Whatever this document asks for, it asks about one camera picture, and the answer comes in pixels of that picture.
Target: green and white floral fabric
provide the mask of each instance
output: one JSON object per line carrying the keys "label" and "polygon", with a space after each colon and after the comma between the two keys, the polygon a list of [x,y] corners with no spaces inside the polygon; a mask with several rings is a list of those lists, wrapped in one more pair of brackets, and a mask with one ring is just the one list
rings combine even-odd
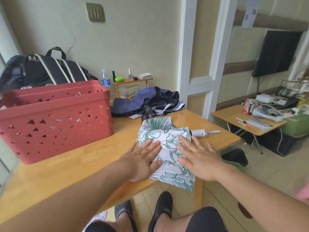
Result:
{"label": "green and white floral fabric", "polygon": [[176,128],[171,117],[158,117],[143,121],[137,134],[138,146],[151,138],[153,142],[160,141],[162,149],[155,160],[162,160],[163,164],[149,178],[166,182],[186,190],[193,190],[195,177],[187,168],[178,162],[178,157],[185,157],[178,149],[179,137],[184,136],[191,141],[189,129]]}

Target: small wooden shelf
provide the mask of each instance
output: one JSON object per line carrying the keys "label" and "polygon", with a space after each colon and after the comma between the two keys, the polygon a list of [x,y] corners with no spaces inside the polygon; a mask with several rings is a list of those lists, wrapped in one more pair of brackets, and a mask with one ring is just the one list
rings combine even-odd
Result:
{"label": "small wooden shelf", "polygon": [[152,80],[152,79],[153,78],[144,79],[144,80],[129,80],[129,79],[125,79],[125,81],[122,81],[122,82],[115,82],[115,85],[129,84],[129,83],[141,82],[141,81],[145,81],[146,84],[148,84],[148,81]]}
{"label": "small wooden shelf", "polygon": [[117,97],[119,98],[119,90],[118,90],[118,85],[122,85],[122,84],[129,84],[129,83],[135,83],[135,82],[141,82],[141,81],[145,81],[146,84],[148,84],[149,80],[152,80],[153,78],[149,78],[149,79],[144,79],[144,80],[129,80],[129,79],[125,79],[122,82],[115,82],[116,85],[116,92],[117,92]]}

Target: basket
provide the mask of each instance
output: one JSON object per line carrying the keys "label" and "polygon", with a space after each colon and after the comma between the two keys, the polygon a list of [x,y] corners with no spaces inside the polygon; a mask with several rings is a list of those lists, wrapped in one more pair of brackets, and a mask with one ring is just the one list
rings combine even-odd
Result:
{"label": "basket", "polygon": [[87,145],[113,134],[109,97],[95,80],[5,92],[0,136],[25,164]]}

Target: television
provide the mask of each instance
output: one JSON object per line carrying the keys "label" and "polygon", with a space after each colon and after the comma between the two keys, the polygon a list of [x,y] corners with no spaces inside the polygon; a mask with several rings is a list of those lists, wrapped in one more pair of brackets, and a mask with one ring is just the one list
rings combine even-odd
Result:
{"label": "television", "polygon": [[287,71],[293,60],[302,32],[267,31],[253,77]]}

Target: wall switch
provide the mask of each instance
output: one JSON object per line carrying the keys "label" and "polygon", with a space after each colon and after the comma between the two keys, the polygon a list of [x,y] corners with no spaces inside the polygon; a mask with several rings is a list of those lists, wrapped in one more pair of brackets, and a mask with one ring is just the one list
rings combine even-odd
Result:
{"label": "wall switch", "polygon": [[86,3],[89,20],[92,22],[104,22],[103,7],[100,4]]}

